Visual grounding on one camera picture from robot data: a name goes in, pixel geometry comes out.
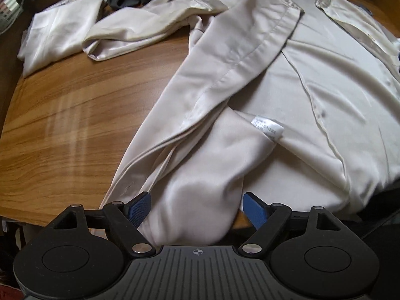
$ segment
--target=grey ribbed plate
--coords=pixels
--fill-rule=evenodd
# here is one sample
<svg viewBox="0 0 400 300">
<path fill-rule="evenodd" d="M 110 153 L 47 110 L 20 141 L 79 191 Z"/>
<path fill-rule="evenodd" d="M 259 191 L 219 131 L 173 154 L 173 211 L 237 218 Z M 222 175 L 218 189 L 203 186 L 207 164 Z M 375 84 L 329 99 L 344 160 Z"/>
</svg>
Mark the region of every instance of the grey ribbed plate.
<svg viewBox="0 0 400 300">
<path fill-rule="evenodd" d="M 91 300 L 306 300 L 282 286 L 262 260 L 247 259 L 231 246 L 164 246 L 131 262 L 110 289 Z"/>
</svg>

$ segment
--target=red object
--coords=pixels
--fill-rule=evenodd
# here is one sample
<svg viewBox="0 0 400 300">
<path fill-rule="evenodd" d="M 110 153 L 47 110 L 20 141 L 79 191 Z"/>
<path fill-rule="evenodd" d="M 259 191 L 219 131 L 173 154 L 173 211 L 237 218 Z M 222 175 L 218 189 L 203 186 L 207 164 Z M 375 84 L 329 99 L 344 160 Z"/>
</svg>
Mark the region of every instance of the red object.
<svg viewBox="0 0 400 300">
<path fill-rule="evenodd" d="M 21 290 L 13 287 L 0 285 L 0 300 L 22 300 L 24 298 Z"/>
</svg>

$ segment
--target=folded white fabric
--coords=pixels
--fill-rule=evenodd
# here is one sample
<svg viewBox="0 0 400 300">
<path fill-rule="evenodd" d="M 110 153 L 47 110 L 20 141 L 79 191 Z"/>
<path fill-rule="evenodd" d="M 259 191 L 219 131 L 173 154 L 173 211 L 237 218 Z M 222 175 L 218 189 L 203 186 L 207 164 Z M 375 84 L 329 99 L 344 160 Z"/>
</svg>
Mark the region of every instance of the folded white fabric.
<svg viewBox="0 0 400 300">
<path fill-rule="evenodd" d="M 359 211 L 400 176 L 397 42 L 346 0 L 219 1 L 229 9 L 192 18 L 189 55 L 102 205 L 149 191 L 152 210 L 139 230 L 155 245 L 217 241 L 247 191 L 294 210 Z M 163 19 L 174 0 L 159 2 Z M 120 32 L 129 44 L 165 33 L 148 19 L 151 30 Z M 107 50 L 105 34 L 97 42 L 100 58 L 131 48 L 112 41 Z M 273 144 L 250 124 L 256 116 L 285 128 L 269 157 Z"/>
<path fill-rule="evenodd" d="M 33 16 L 18 58 L 24 77 L 52 62 L 82 51 L 82 42 L 96 23 L 105 0 L 61 0 Z"/>
</svg>

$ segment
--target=wood grain surface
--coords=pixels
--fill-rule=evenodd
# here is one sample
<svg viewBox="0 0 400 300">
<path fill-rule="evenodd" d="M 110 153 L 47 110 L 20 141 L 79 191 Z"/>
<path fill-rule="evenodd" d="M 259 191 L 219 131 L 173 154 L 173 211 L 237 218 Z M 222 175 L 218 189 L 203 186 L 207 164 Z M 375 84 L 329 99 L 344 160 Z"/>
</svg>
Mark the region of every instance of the wood grain surface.
<svg viewBox="0 0 400 300">
<path fill-rule="evenodd" d="M 379 8 L 366 6 L 391 29 Z M 182 29 L 133 53 L 103 62 L 80 53 L 20 79 L 0 140 L 0 215 L 45 225 L 72 203 L 98 208 L 187 52 Z M 234 228 L 247 226 L 238 213 Z"/>
</svg>

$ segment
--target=crosshair logo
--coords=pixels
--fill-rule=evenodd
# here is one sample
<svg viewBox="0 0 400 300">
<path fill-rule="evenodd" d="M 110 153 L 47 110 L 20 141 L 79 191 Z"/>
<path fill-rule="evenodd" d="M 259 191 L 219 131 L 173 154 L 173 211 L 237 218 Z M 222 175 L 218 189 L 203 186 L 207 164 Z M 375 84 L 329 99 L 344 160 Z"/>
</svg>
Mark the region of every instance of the crosshair logo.
<svg viewBox="0 0 400 300">
<path fill-rule="evenodd" d="M 202 251 L 201 249 L 195 249 L 193 251 L 191 251 L 191 253 L 194 253 L 197 256 L 200 256 L 201 254 L 205 253 L 205 251 Z"/>
</svg>

